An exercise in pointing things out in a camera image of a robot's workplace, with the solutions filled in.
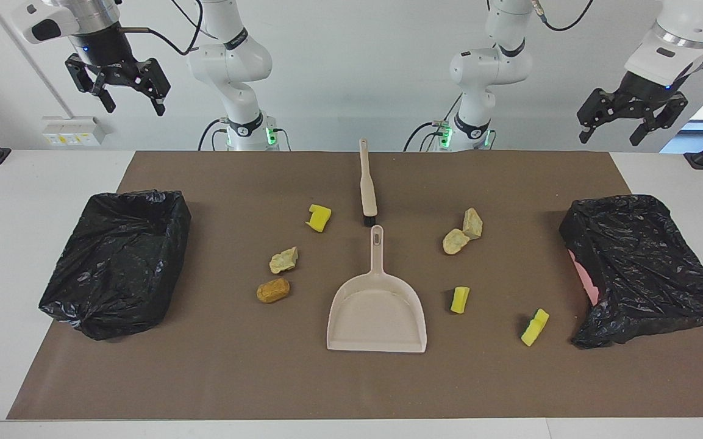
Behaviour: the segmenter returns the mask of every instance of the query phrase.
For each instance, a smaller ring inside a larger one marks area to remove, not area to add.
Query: yellow foam piece
[[[524,342],[527,347],[532,346],[538,336],[541,335],[541,331],[544,330],[547,321],[549,321],[549,314],[543,309],[538,309],[521,336],[522,342]]]
[[[312,213],[312,215],[310,216],[310,221],[306,222],[306,224],[318,233],[323,232],[332,211],[318,204],[310,205],[310,208],[307,210]]]
[[[454,289],[454,299],[451,302],[452,312],[465,314],[465,303],[468,302],[468,294],[471,294],[469,287],[456,287]]]

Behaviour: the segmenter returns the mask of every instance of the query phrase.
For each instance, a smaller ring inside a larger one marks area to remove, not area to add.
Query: dustpan
[[[332,300],[327,348],[336,351],[414,352],[427,348],[419,296],[384,272],[384,229],[370,230],[370,272],[346,281]]]

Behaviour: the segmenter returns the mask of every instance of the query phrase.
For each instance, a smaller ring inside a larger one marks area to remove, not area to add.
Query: trash bag
[[[153,328],[170,306],[190,221],[178,191],[92,196],[40,309],[94,340]]]
[[[703,266],[657,198],[575,201],[560,234],[599,289],[577,347],[703,326]]]

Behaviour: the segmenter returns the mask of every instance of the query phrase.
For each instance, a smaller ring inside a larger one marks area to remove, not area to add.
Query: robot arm
[[[679,87],[702,68],[703,0],[663,0],[660,16],[625,63],[619,88],[595,89],[579,109],[579,139],[587,143],[597,127],[619,118],[642,119],[630,136],[633,146],[658,128],[670,128],[688,103]]]
[[[107,112],[115,103],[107,85],[125,86],[151,100],[156,114],[164,114],[164,98],[170,91],[159,61],[139,62],[132,54],[120,25],[122,0],[42,0],[23,3],[12,18],[24,38],[37,44],[69,37],[76,53],[65,61],[78,91],[98,97]],[[88,72],[95,75],[92,80]]]
[[[234,150],[277,149],[268,130],[275,120],[259,108],[256,93],[245,82],[263,80],[273,71],[270,53],[243,27],[236,0],[201,0],[207,33],[224,44],[201,45],[189,55],[194,77],[221,93],[227,112],[229,146]]]
[[[462,89],[462,102],[451,121],[451,139],[440,148],[446,151],[478,148],[495,108],[495,95],[487,87],[520,82],[532,70],[532,56],[524,46],[532,3],[490,3],[486,30],[495,46],[461,52],[451,62],[451,77]]]

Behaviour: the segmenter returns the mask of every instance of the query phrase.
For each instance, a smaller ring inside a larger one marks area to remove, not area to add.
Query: potato-like object
[[[484,222],[476,209],[470,208],[465,211],[465,220],[462,222],[462,233],[464,233],[465,236],[470,239],[479,239],[482,237],[483,227]]]
[[[456,255],[456,253],[462,250],[471,239],[465,236],[460,229],[454,229],[443,239],[443,250],[446,255]]]
[[[289,250],[278,253],[278,255],[270,259],[270,271],[273,272],[273,274],[278,274],[282,271],[293,269],[296,267],[296,264],[298,264],[298,248],[292,247]]]
[[[280,277],[276,280],[269,281],[267,284],[259,285],[256,291],[256,297],[262,303],[273,303],[276,300],[287,297],[290,289],[289,281]]]

